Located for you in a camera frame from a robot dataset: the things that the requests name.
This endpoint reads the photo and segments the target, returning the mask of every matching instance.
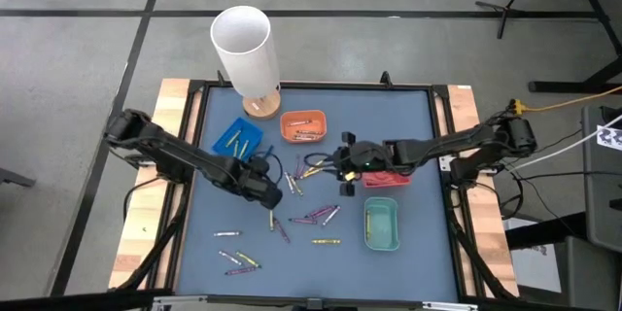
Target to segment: white paper tube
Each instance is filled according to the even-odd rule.
[[[235,90],[264,97],[279,85],[270,20],[259,9],[236,6],[220,13],[210,30],[212,43]]]

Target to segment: green tray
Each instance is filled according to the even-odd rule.
[[[376,251],[392,252],[399,248],[397,239],[397,202],[391,198],[370,197],[363,211],[365,244]]]

